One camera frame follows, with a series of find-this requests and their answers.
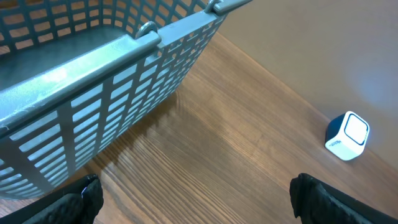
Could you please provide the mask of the grey mesh shopping basket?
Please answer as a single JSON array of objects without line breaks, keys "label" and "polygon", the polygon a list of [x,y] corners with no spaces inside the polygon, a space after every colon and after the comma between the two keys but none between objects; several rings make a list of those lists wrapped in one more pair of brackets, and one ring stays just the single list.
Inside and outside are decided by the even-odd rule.
[{"label": "grey mesh shopping basket", "polygon": [[2,1],[1,198],[45,195],[164,101],[243,1]]}]

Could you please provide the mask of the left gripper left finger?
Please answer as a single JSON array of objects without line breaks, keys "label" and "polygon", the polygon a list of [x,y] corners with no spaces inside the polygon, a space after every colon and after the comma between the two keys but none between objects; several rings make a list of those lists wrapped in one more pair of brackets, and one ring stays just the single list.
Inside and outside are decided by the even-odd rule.
[{"label": "left gripper left finger", "polygon": [[101,181],[90,174],[2,217],[1,223],[93,223],[103,204]]}]

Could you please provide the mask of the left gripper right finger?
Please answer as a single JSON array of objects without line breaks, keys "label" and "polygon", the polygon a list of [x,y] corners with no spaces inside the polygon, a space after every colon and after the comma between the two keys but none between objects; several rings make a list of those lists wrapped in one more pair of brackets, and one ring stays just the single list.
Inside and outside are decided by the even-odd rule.
[{"label": "left gripper right finger", "polygon": [[392,223],[397,219],[376,210],[338,189],[301,173],[290,181],[294,216],[302,223]]}]

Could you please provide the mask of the white barcode scanner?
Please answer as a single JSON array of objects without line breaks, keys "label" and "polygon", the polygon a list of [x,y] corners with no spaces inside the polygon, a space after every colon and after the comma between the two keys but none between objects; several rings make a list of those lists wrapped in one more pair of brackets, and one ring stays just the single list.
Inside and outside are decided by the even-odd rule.
[{"label": "white barcode scanner", "polygon": [[360,156],[365,148],[370,126],[353,111],[333,119],[325,134],[325,147],[342,161]]}]

